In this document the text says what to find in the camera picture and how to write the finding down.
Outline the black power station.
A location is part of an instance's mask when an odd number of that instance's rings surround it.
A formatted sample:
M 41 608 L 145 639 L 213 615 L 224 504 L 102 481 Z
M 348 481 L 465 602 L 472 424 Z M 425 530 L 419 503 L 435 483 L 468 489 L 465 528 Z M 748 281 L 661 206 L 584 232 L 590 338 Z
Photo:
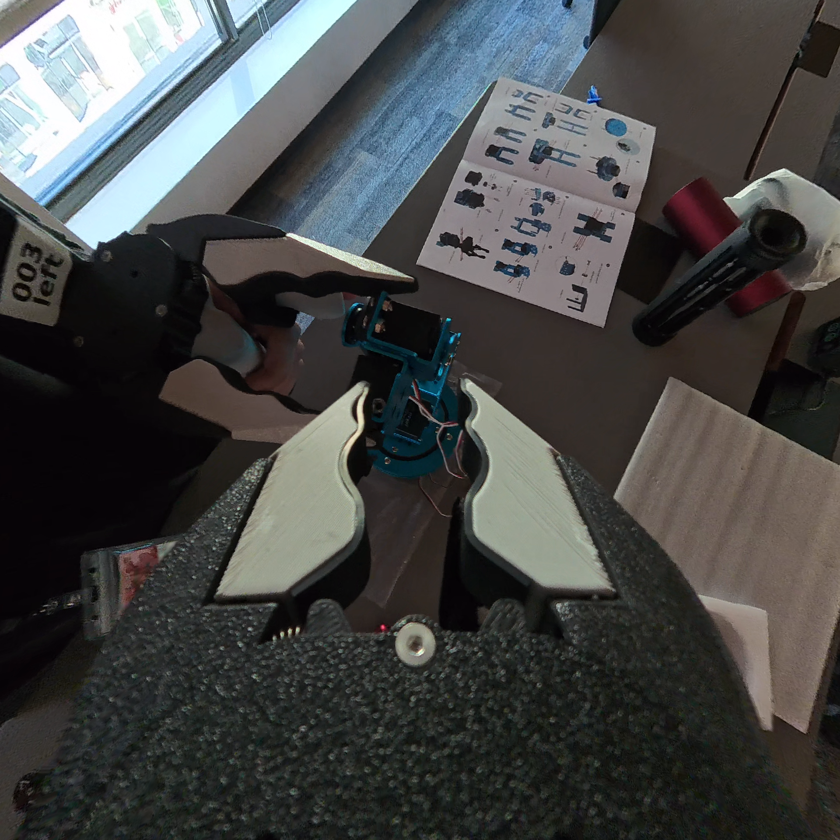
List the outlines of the black power station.
M 839 318 L 825 322 L 814 333 L 807 363 L 826 378 L 839 378 Z

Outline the assembly instruction manual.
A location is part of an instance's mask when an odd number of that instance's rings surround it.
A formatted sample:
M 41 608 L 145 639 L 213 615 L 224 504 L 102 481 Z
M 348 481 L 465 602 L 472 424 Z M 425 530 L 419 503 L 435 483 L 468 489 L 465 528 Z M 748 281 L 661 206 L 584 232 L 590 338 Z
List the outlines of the assembly instruction manual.
M 499 78 L 417 265 L 603 328 L 656 133 Z

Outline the white foam sheet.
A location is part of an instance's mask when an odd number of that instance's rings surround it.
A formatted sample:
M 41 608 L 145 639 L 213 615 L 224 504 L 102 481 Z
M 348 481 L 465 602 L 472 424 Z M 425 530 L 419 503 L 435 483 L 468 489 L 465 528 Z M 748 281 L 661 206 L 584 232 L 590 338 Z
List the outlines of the white foam sheet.
M 807 732 L 838 619 L 838 465 L 670 378 L 615 499 L 698 594 L 762 728 Z

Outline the blue toy robot arm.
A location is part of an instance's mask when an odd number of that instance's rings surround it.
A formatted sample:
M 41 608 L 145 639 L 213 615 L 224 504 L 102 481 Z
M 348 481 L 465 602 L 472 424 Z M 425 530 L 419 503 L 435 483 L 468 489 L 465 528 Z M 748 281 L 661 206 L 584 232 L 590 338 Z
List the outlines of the blue toy robot arm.
M 367 452 L 372 466 L 389 476 L 419 479 L 448 467 L 455 455 L 461 426 L 458 398 L 448 376 L 460 333 L 452 330 L 450 318 L 440 317 L 443 329 L 435 357 L 420 360 L 373 338 L 384 298 L 390 297 L 382 293 L 355 302 L 345 315 L 343 345 L 360 351 L 350 384 L 369 386 Z

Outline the person's left hand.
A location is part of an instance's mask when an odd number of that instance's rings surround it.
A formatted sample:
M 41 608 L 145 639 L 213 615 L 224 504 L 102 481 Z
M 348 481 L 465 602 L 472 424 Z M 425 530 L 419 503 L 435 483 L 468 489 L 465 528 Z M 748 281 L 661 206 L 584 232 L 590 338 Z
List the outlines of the person's left hand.
M 300 326 L 296 322 L 289 328 L 256 324 L 251 335 L 264 354 L 261 365 L 246 376 L 246 384 L 256 392 L 289 396 L 303 365 Z

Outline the dark grey desk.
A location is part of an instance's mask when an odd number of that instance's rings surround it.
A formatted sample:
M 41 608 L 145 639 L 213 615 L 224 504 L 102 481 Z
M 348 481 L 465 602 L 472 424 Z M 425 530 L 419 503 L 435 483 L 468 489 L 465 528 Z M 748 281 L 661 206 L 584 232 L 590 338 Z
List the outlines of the dark grey desk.
M 233 213 L 411 270 L 486 88 L 562 88 L 592 6 L 418 2 Z M 459 358 L 502 382 L 502 403 L 609 491 L 670 376 L 747 412 L 784 313 L 718 310 L 650 350 L 629 326 L 641 303 L 621 290 L 604 329 L 423 271 L 418 298 L 452 315 Z

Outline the crumpled white cloth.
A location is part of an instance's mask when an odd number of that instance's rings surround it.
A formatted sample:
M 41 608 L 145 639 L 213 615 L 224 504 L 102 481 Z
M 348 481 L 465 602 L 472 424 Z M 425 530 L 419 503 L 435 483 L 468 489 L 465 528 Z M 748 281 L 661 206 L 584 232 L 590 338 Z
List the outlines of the crumpled white cloth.
M 780 169 L 723 200 L 742 222 L 753 212 L 771 207 L 802 223 L 805 248 L 780 269 L 793 290 L 815 291 L 839 278 L 839 201 L 826 190 Z

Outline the black cylindrical object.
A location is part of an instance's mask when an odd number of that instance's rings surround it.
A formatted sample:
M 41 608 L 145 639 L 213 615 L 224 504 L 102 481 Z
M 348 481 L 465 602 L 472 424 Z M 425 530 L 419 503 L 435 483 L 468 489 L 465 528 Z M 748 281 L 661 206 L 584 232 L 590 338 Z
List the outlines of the black cylindrical object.
M 636 315 L 635 338 L 658 347 L 701 315 L 767 272 L 797 257 L 807 244 L 803 224 L 776 208 L 761 208 Z

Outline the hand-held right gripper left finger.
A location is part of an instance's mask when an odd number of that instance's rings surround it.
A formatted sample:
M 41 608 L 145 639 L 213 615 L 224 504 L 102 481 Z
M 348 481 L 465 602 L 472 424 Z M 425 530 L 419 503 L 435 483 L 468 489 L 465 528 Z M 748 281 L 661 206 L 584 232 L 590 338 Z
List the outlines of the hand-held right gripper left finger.
M 302 596 L 361 544 L 364 504 L 351 476 L 370 385 L 360 382 L 276 452 L 215 601 Z

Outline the person's black clothing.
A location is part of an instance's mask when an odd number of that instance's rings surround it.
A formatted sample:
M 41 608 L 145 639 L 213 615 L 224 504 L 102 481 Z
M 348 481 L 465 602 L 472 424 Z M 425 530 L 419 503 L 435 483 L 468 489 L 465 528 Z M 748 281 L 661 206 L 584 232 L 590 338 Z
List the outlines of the person's black clothing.
M 226 436 L 2 358 L 2 705 L 81 628 L 81 555 L 156 535 Z

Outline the large clear plastic bag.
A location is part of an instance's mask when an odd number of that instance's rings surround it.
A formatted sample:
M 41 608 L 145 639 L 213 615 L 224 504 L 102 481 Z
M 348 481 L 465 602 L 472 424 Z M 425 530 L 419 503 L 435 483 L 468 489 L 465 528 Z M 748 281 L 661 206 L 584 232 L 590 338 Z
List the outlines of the large clear plastic bag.
M 448 467 L 428 476 L 405 479 L 389 476 L 373 468 L 362 479 L 360 492 L 367 516 L 371 546 L 371 575 L 362 596 L 383 611 L 394 611 L 388 604 L 402 589 L 411 589 L 409 573 L 418 573 L 421 581 L 434 567 L 432 560 L 421 559 L 422 541 L 438 524 L 443 533 L 457 495 L 466 490 L 465 478 L 456 478 L 455 457 Z

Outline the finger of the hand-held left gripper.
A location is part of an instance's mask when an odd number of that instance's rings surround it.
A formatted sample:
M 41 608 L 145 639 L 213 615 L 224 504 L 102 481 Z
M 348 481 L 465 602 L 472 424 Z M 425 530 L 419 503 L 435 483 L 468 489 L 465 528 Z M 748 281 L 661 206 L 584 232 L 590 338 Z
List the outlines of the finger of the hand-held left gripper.
M 201 265 L 246 327 L 290 327 L 300 313 L 340 320 L 348 308 L 346 296 L 418 290 L 413 276 L 295 234 L 207 238 Z
M 220 426 L 233 439 L 274 445 L 284 444 L 319 413 L 275 392 L 249 389 L 235 371 L 200 359 L 169 373 L 159 398 Z

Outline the dark red metal bottle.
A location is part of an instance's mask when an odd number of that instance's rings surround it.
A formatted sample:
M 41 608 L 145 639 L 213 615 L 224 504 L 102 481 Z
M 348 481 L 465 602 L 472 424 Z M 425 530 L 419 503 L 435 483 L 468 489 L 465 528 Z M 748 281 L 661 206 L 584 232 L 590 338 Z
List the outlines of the dark red metal bottle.
M 741 224 L 708 179 L 699 177 L 682 187 L 664 205 L 663 215 L 696 260 L 717 247 Z M 726 305 L 737 317 L 746 317 L 792 292 L 779 270 L 766 272 L 737 291 Z

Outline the black flat tray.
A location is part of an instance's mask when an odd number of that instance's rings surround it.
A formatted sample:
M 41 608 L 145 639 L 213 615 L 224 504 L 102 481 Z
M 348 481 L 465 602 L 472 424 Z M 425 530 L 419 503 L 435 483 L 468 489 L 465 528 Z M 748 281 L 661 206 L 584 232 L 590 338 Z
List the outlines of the black flat tray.
M 666 231 L 636 217 L 616 288 L 642 303 L 654 300 L 669 274 L 664 266 L 672 244 Z

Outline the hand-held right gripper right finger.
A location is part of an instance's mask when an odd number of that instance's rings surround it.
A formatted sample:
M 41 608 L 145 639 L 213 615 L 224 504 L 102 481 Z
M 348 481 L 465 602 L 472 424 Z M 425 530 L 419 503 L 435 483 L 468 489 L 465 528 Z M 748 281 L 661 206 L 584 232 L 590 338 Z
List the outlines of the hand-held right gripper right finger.
M 475 381 L 458 383 L 469 478 L 459 574 L 480 603 L 613 599 L 615 587 L 559 453 Z

